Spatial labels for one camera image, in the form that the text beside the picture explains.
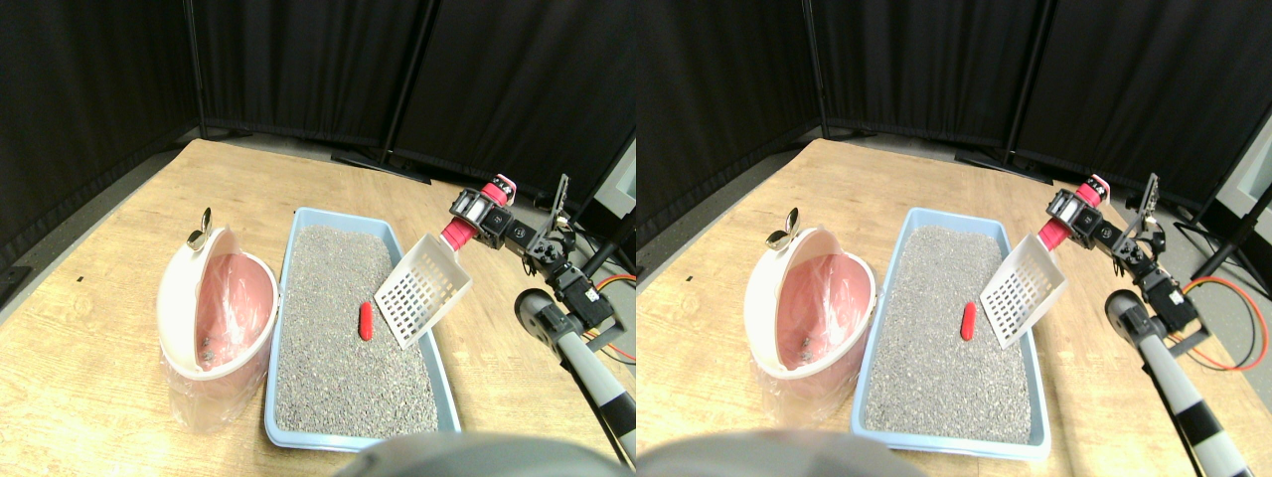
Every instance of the black backdrop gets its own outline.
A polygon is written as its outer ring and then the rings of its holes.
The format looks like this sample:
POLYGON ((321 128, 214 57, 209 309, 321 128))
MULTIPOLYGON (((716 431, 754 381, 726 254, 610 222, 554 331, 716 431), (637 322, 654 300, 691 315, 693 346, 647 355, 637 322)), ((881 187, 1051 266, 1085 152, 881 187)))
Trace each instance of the black backdrop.
POLYGON ((636 128, 632 1, 443 1, 396 154, 581 202, 636 128))
POLYGON ((818 106, 798 0, 647 0, 637 10, 640 247, 814 127, 818 106))
POLYGON ((426 1, 195 1, 209 126, 380 146, 426 1))
POLYGON ((188 131, 178 1, 0 3, 0 271, 188 131))
POLYGON ((814 1, 828 122, 1005 146, 1039 10, 1001 0, 814 1))
POLYGON ((1272 104, 1272 3, 1060 1, 1021 156, 1199 207, 1272 104))

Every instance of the floor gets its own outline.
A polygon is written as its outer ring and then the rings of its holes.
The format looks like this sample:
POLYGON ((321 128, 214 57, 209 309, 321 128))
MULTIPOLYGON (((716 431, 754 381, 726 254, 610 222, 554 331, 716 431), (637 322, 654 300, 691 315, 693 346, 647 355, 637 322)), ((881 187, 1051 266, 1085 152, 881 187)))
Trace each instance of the floor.
MULTIPOLYGON (((832 130, 832 134, 845 132, 847 131, 832 130)), ((809 131, 800 140, 806 141, 814 137, 819 137, 817 130, 809 131)), ((876 135, 852 139, 845 142, 962 164, 954 160, 955 149, 953 146, 922 139, 876 135)), ((641 280, 640 290, 644 290, 644 286, 651 281, 650 279, 661 273, 675 257, 688 248, 688 245, 693 244, 729 209, 742 201, 759 183, 790 163, 796 154, 799 151, 785 151, 764 158, 655 237, 654 240, 637 253, 640 263, 650 268, 641 280)), ((1130 223, 1135 219, 1136 214, 1126 207, 1126 192, 1114 190, 1112 202, 1117 212, 1130 223)), ((1174 223, 1179 221, 1180 218, 1174 211, 1163 209, 1159 209, 1155 214, 1166 233, 1166 252, 1163 253, 1159 263, 1174 275, 1177 280, 1186 284, 1189 281, 1193 271, 1210 257, 1212 248, 1210 248, 1205 238, 1191 233, 1184 235, 1177 230, 1174 223)), ((1254 285, 1249 273, 1236 267, 1231 261, 1224 265, 1215 275, 1227 279, 1247 290, 1264 313, 1272 312, 1272 301, 1266 295, 1257 293, 1258 286, 1254 285)), ((1197 287, 1189 293, 1189 296, 1193 298, 1207 327, 1224 343, 1229 355, 1240 359, 1253 347, 1254 351, 1250 359, 1253 360, 1258 356, 1262 342, 1255 335, 1258 333, 1257 328, 1252 328, 1249 313, 1238 295, 1220 286, 1207 285, 1197 287)), ((1197 366, 1197 364, 1183 357, 1180 359, 1180 364, 1183 366, 1197 366)), ((1244 374, 1245 379, 1254 388, 1254 392, 1263 399, 1263 404, 1272 408, 1272 359, 1269 359, 1269 363, 1263 363, 1252 370, 1244 371, 1244 374)), ((1221 399, 1222 397, 1211 396, 1210 398, 1221 399)))
MULTIPOLYGON (((211 135, 223 134, 225 131, 210 130, 211 135)), ((191 131, 182 136, 177 144, 182 148, 197 137, 197 131, 191 131)), ((249 148, 256 150, 263 150, 277 154, 294 155, 313 160, 331 162, 331 154, 335 151, 333 148, 294 139, 275 136, 267 134, 253 134, 244 137, 234 137, 224 140, 225 144, 233 144, 242 148, 249 148)), ((25 282, 19 287, 18 293, 14 294, 13 299, 9 300, 0 308, 0 324, 13 314, 27 296, 57 267, 59 263, 65 259, 71 251, 75 249, 79 243, 83 242, 88 234, 97 229, 97 226, 104 221, 107 216, 113 212, 120 204, 127 200, 132 192, 146 183, 155 173, 168 165, 177 154, 179 149, 164 151, 155 154, 142 162, 137 168, 132 169, 125 174, 120 181, 107 187, 97 197, 93 197, 88 204, 85 204, 80 210, 75 211, 66 221, 53 229, 47 237, 45 237, 39 243, 32 247, 25 254, 18 258, 14 263, 17 266, 29 266, 32 267, 32 273, 25 279, 25 282)), ((529 201, 516 201, 513 206, 513 214, 522 221, 529 224, 539 224, 547 219, 547 212, 533 209, 529 201)), ((580 245, 574 252, 574 263, 581 266, 590 257, 590 251, 588 245, 580 245)), ((509 261, 515 261, 516 258, 509 253, 509 261)), ((594 276, 595 281, 605 279, 611 275, 622 273, 618 267, 612 263, 605 263, 594 276)), ((623 323, 627 329, 626 333, 614 340, 613 345, 623 350, 628 355, 637 356, 636 352, 636 289, 631 286, 630 282, 619 281, 605 287, 605 296, 609 298, 611 303, 614 305, 616 315, 623 323)), ((627 369, 636 374, 636 366, 628 365, 627 369)))

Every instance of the wire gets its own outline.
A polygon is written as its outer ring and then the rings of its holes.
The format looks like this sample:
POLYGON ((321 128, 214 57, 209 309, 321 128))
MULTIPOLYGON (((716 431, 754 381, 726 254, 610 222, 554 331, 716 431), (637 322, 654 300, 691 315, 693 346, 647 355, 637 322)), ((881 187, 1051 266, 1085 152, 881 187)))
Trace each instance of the wire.
MULTIPOLYGON (((589 331, 589 332, 584 332, 584 333, 583 333, 583 336, 586 336, 586 337, 588 337, 588 340, 595 340, 595 338, 597 338, 597 335, 595 335, 595 333, 593 333, 593 332, 590 332, 590 331, 589 331)), ((611 349, 611 350, 614 350, 614 351, 617 351, 617 352, 618 352, 619 355, 623 355, 623 356, 626 356, 627 359, 632 360, 632 363, 625 363, 623 360, 619 360, 619 359, 617 359, 617 357, 614 357, 614 356, 609 356, 609 357, 612 357, 613 360, 616 360, 616 361, 618 361, 618 363, 623 363, 623 364, 631 364, 631 365, 635 365, 635 364, 636 364, 636 356, 632 356, 632 355, 628 355, 628 354, 623 352, 623 350, 619 350, 619 349, 618 349, 618 346, 614 346, 614 343, 608 343, 608 345, 605 345, 605 346, 609 346, 609 349, 611 349)))
POLYGON ((618 361, 618 363, 622 363, 622 364, 626 364, 626 365, 630 365, 630 366, 635 366, 636 365, 636 361, 623 360, 623 359, 621 359, 618 356, 611 355, 609 351, 605 351, 604 349, 600 349, 600 352, 604 352, 605 357, 612 359, 614 361, 618 361))
POLYGON ((1201 279, 1193 280, 1187 286, 1184 286, 1184 295, 1187 295, 1188 291, 1191 291, 1192 289, 1197 287, 1197 285, 1208 284, 1208 282, 1220 284, 1220 285, 1224 285, 1224 286, 1227 286, 1227 287, 1233 289, 1234 291, 1239 293, 1241 295, 1241 298, 1245 299, 1245 303, 1248 303, 1250 305, 1250 308, 1254 309, 1254 314, 1259 317, 1259 323, 1263 326, 1263 346, 1262 346, 1262 350, 1259 350, 1259 357, 1255 359, 1254 363, 1250 363, 1249 365, 1238 365, 1238 366, 1229 366, 1229 365, 1225 365, 1222 363, 1215 361, 1213 359, 1211 359, 1210 356, 1206 356, 1205 352, 1201 352, 1201 350, 1197 350, 1197 349, 1193 349, 1189 352, 1196 352, 1198 356, 1201 356, 1206 361, 1210 361, 1210 364, 1212 364, 1215 366, 1219 366, 1219 368, 1222 368, 1222 370, 1225 370, 1225 371, 1244 371, 1244 370, 1248 370, 1248 369, 1253 369, 1254 366, 1258 366, 1259 363, 1263 363, 1263 356, 1267 356, 1267 354, 1268 354, 1268 322, 1266 319, 1263 319, 1263 312, 1259 310, 1259 305, 1257 305, 1254 303, 1254 299, 1252 299, 1250 295, 1248 295, 1245 293, 1245 290, 1241 290, 1240 287, 1238 287, 1236 285, 1233 285, 1233 282, 1230 282, 1227 280, 1224 280, 1224 279, 1220 279, 1220 277, 1215 277, 1215 276, 1203 276, 1201 279))
POLYGON ((602 280, 600 284, 597 285, 597 291, 604 290, 605 286, 609 286, 609 284, 613 284, 616 281, 630 281, 630 282, 635 284, 636 282, 636 276, 635 275, 630 275, 630 273, 618 273, 618 275, 611 276, 611 277, 608 277, 605 280, 602 280))
MULTIPOLYGON (((1180 341, 1179 338, 1177 338, 1174 336, 1166 336, 1166 337, 1170 338, 1170 341, 1174 342, 1175 345, 1178 345, 1179 341, 1180 341)), ((1253 341, 1250 342, 1250 349, 1252 350, 1254 349, 1254 342, 1253 341)), ((1222 368, 1211 366, 1211 365, 1206 364, 1205 361, 1198 360, 1197 356, 1193 356, 1191 352, 1184 354, 1184 356, 1188 356, 1188 359, 1193 360, 1193 363, 1196 363, 1198 366, 1206 368, 1208 370, 1212 370, 1212 371, 1224 371, 1225 370, 1222 368)))

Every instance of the wooden table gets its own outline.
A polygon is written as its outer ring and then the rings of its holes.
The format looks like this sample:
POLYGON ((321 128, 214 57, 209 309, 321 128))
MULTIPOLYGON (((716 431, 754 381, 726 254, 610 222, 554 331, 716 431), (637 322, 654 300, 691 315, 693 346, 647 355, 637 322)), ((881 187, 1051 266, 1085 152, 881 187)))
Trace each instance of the wooden table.
MULTIPOLYGON (((703 432, 771 427, 750 371, 743 296, 763 240, 798 206, 824 225, 883 284, 911 207, 1001 221, 1013 245, 1046 223, 1060 186, 852 145, 814 141, 675 259, 637 301, 640 448, 703 432)), ((1124 225, 1105 207, 1105 218, 1124 225)), ((1044 462, 899 452, 930 474, 1192 474, 1174 427, 1140 370, 1142 361, 1105 318, 1105 298, 1132 287, 1110 259, 1072 243, 1056 252, 1068 290, 1034 328, 1052 446, 1044 462)), ((1202 346, 1231 363, 1217 340, 1202 346)), ((1182 366, 1254 473, 1272 473, 1272 415, 1239 373, 1182 366)), ((852 399, 820 425, 848 430, 852 399)))
MULTIPOLYGON (((229 224, 243 248, 279 273, 296 207, 387 220, 410 248, 446 225, 458 193, 444 183, 191 142, 0 326, 0 473, 333 473, 352 454, 270 443, 263 385, 215 434, 178 426, 155 332, 164 267, 204 207, 212 209, 214 226, 229 224)), ((508 251, 467 247, 460 259, 473 289, 434 329, 463 429, 555 438, 611 454, 570 375, 513 313, 522 290, 544 284, 525 276, 508 251)), ((627 370, 603 361, 633 389, 627 370)))

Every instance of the cable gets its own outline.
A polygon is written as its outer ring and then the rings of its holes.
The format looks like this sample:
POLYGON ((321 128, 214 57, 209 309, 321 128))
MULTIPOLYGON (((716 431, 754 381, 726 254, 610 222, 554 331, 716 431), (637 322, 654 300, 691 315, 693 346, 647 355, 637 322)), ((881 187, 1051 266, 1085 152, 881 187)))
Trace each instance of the cable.
POLYGON ((1203 276, 1201 279, 1193 280, 1187 286, 1184 286, 1184 290, 1183 290, 1184 295, 1187 295, 1188 291, 1191 291, 1192 289, 1197 287, 1197 285, 1207 284, 1207 282, 1215 282, 1215 284, 1220 284, 1220 285, 1227 286, 1227 287, 1233 289, 1234 291, 1239 293, 1241 295, 1241 298, 1245 299, 1245 301, 1250 305, 1250 308, 1254 309, 1254 314, 1259 317, 1259 323, 1263 326, 1263 346, 1262 346, 1262 350, 1259 350, 1259 357, 1255 359, 1254 363, 1250 363, 1249 365, 1238 365, 1238 366, 1229 366, 1229 365, 1221 364, 1219 361, 1215 361, 1213 359, 1211 359, 1210 356, 1206 356, 1205 352, 1201 352, 1201 350, 1197 350, 1197 349, 1189 350, 1189 352, 1197 352, 1198 356, 1201 356, 1206 361, 1210 361, 1210 364, 1212 364, 1215 366, 1222 368, 1225 371, 1244 371, 1244 370, 1248 370, 1248 369, 1253 369, 1254 366, 1258 366, 1259 363, 1263 363, 1263 357, 1267 356, 1267 354, 1268 354, 1268 323, 1267 323, 1266 319, 1263 319, 1263 312, 1259 310, 1259 305, 1257 305, 1254 303, 1254 299, 1252 299, 1250 295, 1248 295, 1245 293, 1245 290, 1241 290, 1240 287, 1238 287, 1236 285, 1233 285, 1233 282, 1230 282, 1227 280, 1224 280, 1224 279, 1220 279, 1220 277, 1215 277, 1215 276, 1203 276))
MULTIPOLYGON (((1238 294, 1236 298, 1240 299, 1241 298, 1240 294, 1238 294)), ((1258 341, 1258 332, 1259 332, 1259 323, 1258 323, 1258 319, 1254 317, 1254 310, 1250 309, 1250 304, 1247 303, 1245 300, 1241 300, 1241 305, 1245 307, 1245 314, 1247 314, 1247 317, 1250 318, 1250 346, 1245 349, 1245 356, 1243 356, 1239 361, 1236 361, 1236 363, 1240 363, 1238 366, 1244 366, 1244 365, 1250 364, 1250 357, 1254 356, 1254 343, 1255 343, 1255 341, 1258 341)), ((1198 365, 1202 365, 1203 368, 1207 368, 1207 369, 1212 369, 1212 370, 1216 370, 1216 371, 1222 371, 1224 370, 1222 368, 1215 368, 1215 366, 1207 365, 1207 364, 1202 363, 1201 360, 1198 360, 1193 355, 1188 355, 1188 359, 1196 361, 1198 365)))
MULTIPOLYGON (((1173 342, 1175 345, 1179 345, 1179 341, 1180 341, 1179 338, 1177 338, 1174 336, 1166 336, 1166 338, 1170 338, 1170 342, 1173 342)), ((1254 349, 1254 342, 1250 342, 1250 349, 1252 350, 1254 349)), ((1198 360, 1197 356, 1193 356, 1191 352, 1184 354, 1184 356, 1188 356, 1188 359, 1193 360, 1193 363, 1196 363, 1198 366, 1206 368, 1206 369, 1208 369, 1211 371, 1224 371, 1225 370, 1222 368, 1215 368, 1215 366, 1211 366, 1211 365, 1206 364, 1202 360, 1198 360)))
POLYGON ((630 282, 635 284, 636 282, 636 276, 635 275, 630 275, 630 273, 618 273, 618 275, 611 276, 611 277, 608 277, 605 280, 602 280, 599 284, 597 284, 597 291, 604 290, 605 286, 609 286, 609 284, 613 284, 616 281, 630 281, 630 282))
MULTIPOLYGON (((584 333, 583 333, 583 336, 586 336, 589 341, 590 341, 590 340, 595 340, 595 338, 597 338, 597 335, 594 335, 594 333, 593 333, 593 332, 590 332, 590 331, 589 331, 589 332, 584 332, 584 333)), ((631 365, 635 365, 635 364, 636 364, 636 356, 632 356, 632 355, 628 355, 628 354, 623 352, 623 350, 619 350, 619 349, 618 349, 618 346, 614 346, 614 343, 608 343, 608 345, 605 345, 605 346, 609 346, 609 349, 611 349, 611 350, 614 350, 614 351, 617 351, 617 352, 618 352, 619 355, 623 355, 623 356, 627 356, 627 359, 632 360, 632 363, 626 363, 626 361, 623 361, 623 360, 619 360, 619 359, 617 359, 617 357, 614 357, 614 356, 609 356, 609 357, 611 357, 611 359, 613 359, 614 361, 618 361, 618 363, 622 363, 622 364, 631 364, 631 365)))
POLYGON ((636 361, 626 361, 626 360, 623 360, 623 359, 621 359, 618 356, 611 355, 609 351, 605 351, 605 349, 600 349, 600 352, 604 352, 605 357, 612 359, 614 361, 618 361, 618 363, 622 363, 622 364, 626 364, 626 365, 630 365, 630 366, 635 366, 636 365, 636 361))

